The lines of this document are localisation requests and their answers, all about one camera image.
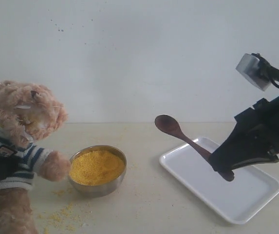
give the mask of white wall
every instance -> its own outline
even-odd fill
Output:
[[[236,72],[252,52],[279,68],[279,1],[0,0],[0,80],[49,86],[69,122],[234,121],[279,94]]]

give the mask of blue and white striped sweater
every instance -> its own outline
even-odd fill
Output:
[[[0,128],[0,146],[6,145],[12,147],[12,143],[8,140],[2,128]],[[25,149],[16,148],[16,155],[21,158],[19,171],[15,172],[11,177],[0,181],[0,189],[7,188],[24,188],[31,190],[35,173],[39,170],[51,150],[47,150],[30,143]]]

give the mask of yellow cornmeal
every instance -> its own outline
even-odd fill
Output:
[[[84,185],[101,185],[110,182],[124,171],[122,159],[108,151],[82,154],[72,162],[70,177]]]

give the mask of stainless steel bowl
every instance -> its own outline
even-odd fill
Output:
[[[85,148],[85,149],[77,152],[75,155],[73,155],[70,159],[70,162],[72,163],[73,160],[75,160],[77,157],[81,156],[82,154],[85,154],[85,153],[88,153],[91,151],[98,151],[98,150],[109,151],[110,153],[118,156],[119,158],[121,158],[123,160],[123,162],[125,164],[125,168],[124,168],[124,171],[122,172],[122,174],[118,178],[116,178],[106,184],[95,185],[95,186],[79,184],[79,183],[75,182],[74,180],[72,180],[70,175],[68,175],[68,179],[69,179],[71,185],[78,192],[80,192],[84,196],[87,196],[90,198],[106,196],[106,195],[114,192],[122,183],[125,173],[126,173],[126,168],[127,168],[127,161],[126,161],[126,157],[125,157],[124,153],[122,151],[118,150],[117,148],[114,148],[109,145],[95,145],[95,146]]]

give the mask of white tray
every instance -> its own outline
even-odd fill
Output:
[[[195,139],[194,142],[209,152],[219,147],[205,137]],[[279,181],[255,166],[236,169],[234,181],[225,181],[188,144],[162,155],[160,163],[232,224],[246,223],[279,193]]]

